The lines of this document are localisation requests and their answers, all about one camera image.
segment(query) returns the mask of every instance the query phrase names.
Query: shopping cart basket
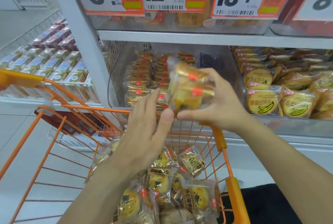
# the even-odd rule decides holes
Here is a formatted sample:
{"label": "shopping cart basket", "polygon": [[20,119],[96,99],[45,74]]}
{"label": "shopping cart basket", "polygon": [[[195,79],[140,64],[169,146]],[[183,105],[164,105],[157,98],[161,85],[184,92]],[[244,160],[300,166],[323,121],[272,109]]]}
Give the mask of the shopping cart basket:
{"label": "shopping cart basket", "polygon": [[[43,84],[52,84],[52,90]],[[11,84],[36,88],[38,91],[48,92],[52,95],[51,100],[58,100],[62,107],[71,111],[71,116],[62,116],[51,107],[43,105],[38,107],[38,115],[29,127],[19,144],[16,146],[10,157],[0,170],[0,188],[2,183],[11,183],[10,176],[15,172],[15,166],[19,165],[19,154],[25,153],[25,146],[35,139],[29,137],[38,123],[41,123],[43,115],[58,118],[60,125],[48,147],[41,154],[41,162],[37,167],[31,181],[27,184],[27,189],[17,202],[18,206],[10,223],[31,222],[31,223],[56,223],[70,203],[77,197],[84,187],[84,181],[92,170],[92,160],[101,150],[101,146],[111,141],[111,137],[116,133],[123,133],[125,126],[120,117],[130,113],[130,110],[107,109],[89,107],[84,102],[68,92],[63,86],[56,82],[44,79],[40,76],[0,70],[0,87],[2,90]],[[57,92],[71,97],[81,105],[70,105]],[[96,139],[74,121],[85,123],[94,131],[94,135],[99,135]],[[73,128],[75,133],[70,133],[68,128]],[[78,151],[58,140],[60,133],[71,135],[73,140],[80,142],[90,151]],[[96,146],[88,146],[79,138],[86,137],[93,141]],[[201,179],[214,179],[219,186],[226,183],[228,193],[220,197],[221,213],[224,223],[226,222],[225,212],[232,211],[234,223],[250,223],[246,207],[239,189],[238,181],[233,176],[226,152],[226,143],[222,130],[207,123],[176,121],[168,135],[167,141],[177,150],[185,147],[189,142],[193,143],[200,151],[205,160],[206,167],[199,177]],[[226,175],[221,177],[221,171],[225,170]],[[229,196],[232,209],[224,209],[222,197]]]}

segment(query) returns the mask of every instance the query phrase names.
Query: person's left hand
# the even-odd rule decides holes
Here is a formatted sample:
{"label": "person's left hand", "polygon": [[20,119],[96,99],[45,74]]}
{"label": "person's left hand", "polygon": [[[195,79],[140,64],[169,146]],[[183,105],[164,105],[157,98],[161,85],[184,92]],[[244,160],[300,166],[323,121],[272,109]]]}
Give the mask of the person's left hand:
{"label": "person's left hand", "polygon": [[159,94],[158,88],[135,104],[127,130],[112,155],[130,165],[134,173],[147,169],[158,157],[174,119],[173,111],[167,108],[161,113],[156,128],[156,100]]}

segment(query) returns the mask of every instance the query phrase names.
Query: hand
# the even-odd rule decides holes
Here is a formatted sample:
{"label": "hand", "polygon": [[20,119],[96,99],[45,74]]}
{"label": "hand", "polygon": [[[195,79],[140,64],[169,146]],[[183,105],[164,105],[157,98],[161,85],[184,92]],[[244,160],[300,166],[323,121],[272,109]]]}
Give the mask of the hand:
{"label": "hand", "polygon": [[201,69],[209,74],[209,80],[215,84],[212,104],[204,109],[184,110],[177,114],[180,120],[207,121],[215,126],[237,133],[247,118],[251,118],[244,109],[228,81],[214,69]]}
{"label": "hand", "polygon": [[136,103],[130,113],[127,130],[112,155],[118,161],[126,162],[133,175],[150,167],[161,153],[174,119],[173,111],[165,109],[156,129],[156,100],[159,93],[158,88]]}

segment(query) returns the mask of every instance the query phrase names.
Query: black pants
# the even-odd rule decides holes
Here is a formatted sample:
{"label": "black pants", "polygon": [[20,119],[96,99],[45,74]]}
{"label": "black pants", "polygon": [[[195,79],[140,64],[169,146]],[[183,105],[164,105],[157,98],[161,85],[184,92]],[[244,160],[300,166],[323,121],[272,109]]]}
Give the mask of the black pants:
{"label": "black pants", "polygon": [[[244,188],[241,192],[251,224],[302,224],[276,184]],[[232,209],[229,196],[222,200],[225,209]],[[227,224],[234,221],[232,212],[225,212],[225,218]],[[222,213],[217,221],[223,223]]]}

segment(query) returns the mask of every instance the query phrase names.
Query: orange plastic corner guard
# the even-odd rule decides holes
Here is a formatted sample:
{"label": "orange plastic corner guard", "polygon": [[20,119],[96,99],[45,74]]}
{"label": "orange plastic corner guard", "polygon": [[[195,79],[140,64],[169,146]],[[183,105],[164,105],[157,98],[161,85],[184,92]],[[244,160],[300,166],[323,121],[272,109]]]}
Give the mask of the orange plastic corner guard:
{"label": "orange plastic corner guard", "polygon": [[205,122],[205,121],[200,122],[199,125],[208,126],[211,128],[211,130],[213,131],[214,138],[215,138],[216,147],[219,152],[221,152],[223,148],[224,149],[227,148],[227,143],[225,142],[225,138],[224,138],[222,129],[214,126],[213,124],[211,124],[209,122]]}
{"label": "orange plastic corner guard", "polygon": [[227,184],[228,194],[235,217],[234,224],[250,224],[250,219],[247,214],[242,192],[240,191],[237,178],[228,178]]}
{"label": "orange plastic corner guard", "polygon": [[44,77],[32,74],[0,69],[0,89],[4,90],[11,84],[21,87],[34,88]]}

